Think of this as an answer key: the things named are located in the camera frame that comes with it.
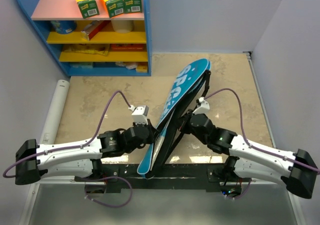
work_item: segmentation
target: blue bookcase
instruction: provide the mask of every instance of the blue bookcase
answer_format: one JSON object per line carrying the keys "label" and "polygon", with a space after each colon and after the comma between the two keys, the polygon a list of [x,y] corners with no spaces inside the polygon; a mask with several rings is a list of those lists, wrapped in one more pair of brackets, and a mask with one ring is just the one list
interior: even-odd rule
{"label": "blue bookcase", "polygon": [[[82,18],[76,0],[17,0],[17,3],[43,41],[43,44],[55,59],[57,65],[67,76],[151,76],[152,44],[149,0],[143,0],[143,13],[124,14],[112,18],[113,20],[133,20],[135,29],[132,32],[125,34],[118,33],[119,35],[117,35],[112,30],[111,24],[109,24],[110,33],[108,34],[111,34],[111,36],[110,39],[108,39],[108,36],[105,36],[106,39],[101,39],[103,42],[86,42],[85,40],[81,40],[79,31],[73,32],[74,34],[71,33],[73,34],[72,39],[69,36],[71,34],[56,35],[57,33],[53,31],[50,23],[52,20],[75,20],[77,23],[89,23],[90,21],[87,20],[110,20],[99,0],[97,0],[97,4],[100,15],[87,18],[86,20]],[[68,11],[68,9],[73,12],[59,13],[59,11]],[[70,43],[143,43],[145,44],[145,49],[143,51],[110,51],[106,57],[92,54],[84,57],[83,55],[64,53],[64,45]],[[74,65],[77,62],[94,62],[94,66],[93,68],[82,68],[71,65],[71,63]],[[115,62],[144,62],[148,64],[148,71],[137,72],[135,69],[130,70],[125,67],[116,66]]]}

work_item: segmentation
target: gray wall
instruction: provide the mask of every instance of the gray wall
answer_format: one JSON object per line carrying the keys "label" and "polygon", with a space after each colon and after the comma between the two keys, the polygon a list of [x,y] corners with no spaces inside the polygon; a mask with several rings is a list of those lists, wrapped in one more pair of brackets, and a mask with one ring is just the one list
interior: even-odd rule
{"label": "gray wall", "polygon": [[[57,80],[64,76],[33,34],[16,0],[0,0],[0,167],[27,139],[40,138]],[[0,178],[1,224],[18,224],[29,186]]]}
{"label": "gray wall", "polygon": [[281,0],[150,0],[153,52],[252,51]]}
{"label": "gray wall", "polygon": [[[253,51],[253,66],[279,148],[307,150],[320,166],[320,0],[282,0]],[[308,225],[320,220],[320,179],[301,199]]]}

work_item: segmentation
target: white container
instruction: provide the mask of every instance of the white container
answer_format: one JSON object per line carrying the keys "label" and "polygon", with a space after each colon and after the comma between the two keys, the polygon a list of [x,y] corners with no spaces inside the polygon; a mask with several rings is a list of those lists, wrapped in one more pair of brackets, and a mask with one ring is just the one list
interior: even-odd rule
{"label": "white container", "polygon": [[130,33],[134,29],[132,20],[111,20],[113,30],[120,34]]}

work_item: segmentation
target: beige marble surface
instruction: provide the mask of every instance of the beige marble surface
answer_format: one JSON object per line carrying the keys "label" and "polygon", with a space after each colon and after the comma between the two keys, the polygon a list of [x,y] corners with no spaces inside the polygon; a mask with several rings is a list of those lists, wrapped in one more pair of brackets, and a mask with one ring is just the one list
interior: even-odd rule
{"label": "beige marble surface", "polygon": [[[152,58],[151,77],[72,77],[56,144],[91,137],[102,111],[116,90],[122,90],[129,103],[149,106],[151,122],[156,125],[165,100],[180,70],[189,63],[207,58],[211,61],[210,90],[234,89],[242,103],[244,129],[248,139],[272,146],[263,110],[247,57],[244,54],[165,53]],[[208,117],[217,127],[241,134],[239,106],[235,96],[223,91],[208,100]],[[131,113],[120,95],[112,101],[100,132],[127,129]],[[105,162],[139,163],[147,148]],[[226,156],[214,154],[192,135],[185,135],[169,158],[172,163],[221,163]]]}

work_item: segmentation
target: blue can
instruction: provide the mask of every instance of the blue can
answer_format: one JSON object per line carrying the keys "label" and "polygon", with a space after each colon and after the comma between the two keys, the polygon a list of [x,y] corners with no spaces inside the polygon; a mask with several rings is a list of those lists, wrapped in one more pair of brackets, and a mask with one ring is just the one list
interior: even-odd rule
{"label": "blue can", "polygon": [[77,28],[77,23],[75,21],[50,21],[55,31],[58,34],[69,34],[72,33]]}

